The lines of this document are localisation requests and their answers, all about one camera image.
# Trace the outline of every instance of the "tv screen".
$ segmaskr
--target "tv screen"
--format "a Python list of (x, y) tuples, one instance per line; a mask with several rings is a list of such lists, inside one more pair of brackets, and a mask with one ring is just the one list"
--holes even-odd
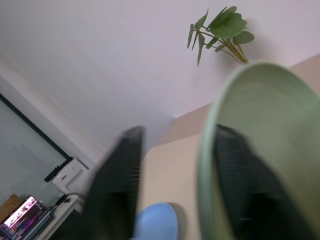
[(33, 196), (28, 196), (0, 223), (0, 240), (23, 239), (39, 222), (47, 209)]

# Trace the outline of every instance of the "green plant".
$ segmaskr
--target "green plant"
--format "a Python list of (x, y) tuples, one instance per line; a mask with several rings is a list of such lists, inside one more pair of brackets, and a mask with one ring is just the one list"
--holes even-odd
[[(216, 52), (222, 51), (229, 54), (241, 65), (249, 63), (241, 45), (252, 42), (255, 39), (255, 36), (251, 32), (244, 31), (246, 29), (247, 22), (242, 19), (242, 15), (237, 13), (236, 10), (236, 6), (232, 6), (228, 9), (225, 7), (206, 27), (204, 24), (209, 12), (209, 10), (207, 10), (203, 17), (201, 17), (195, 24), (190, 25), (187, 47), (190, 47), (193, 34), (195, 32), (192, 50), (194, 49), (198, 39), (198, 66), (202, 48), (204, 46), (206, 46), (207, 49), (214, 48)], [(205, 43), (205, 36), (211, 37), (208, 43)]]

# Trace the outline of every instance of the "green bowl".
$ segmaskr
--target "green bowl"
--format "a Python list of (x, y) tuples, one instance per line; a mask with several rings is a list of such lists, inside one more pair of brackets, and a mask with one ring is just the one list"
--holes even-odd
[(248, 138), (320, 236), (319, 97), (274, 63), (249, 64), (231, 76), (208, 113), (199, 149), (197, 207), (203, 240), (234, 238), (212, 151), (217, 124)]

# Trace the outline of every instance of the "wall-mounted device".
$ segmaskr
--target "wall-mounted device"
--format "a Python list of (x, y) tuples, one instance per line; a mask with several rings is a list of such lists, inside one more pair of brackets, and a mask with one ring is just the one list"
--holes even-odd
[(76, 187), (77, 180), (87, 175), (88, 169), (74, 157), (53, 179), (53, 184), (65, 194), (73, 192)]

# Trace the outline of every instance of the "cardboard box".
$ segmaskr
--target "cardboard box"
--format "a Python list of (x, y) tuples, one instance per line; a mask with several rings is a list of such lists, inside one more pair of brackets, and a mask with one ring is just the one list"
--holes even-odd
[(24, 201), (23, 198), (12, 194), (4, 204), (0, 206), (0, 222), (2, 222), (11, 212)]

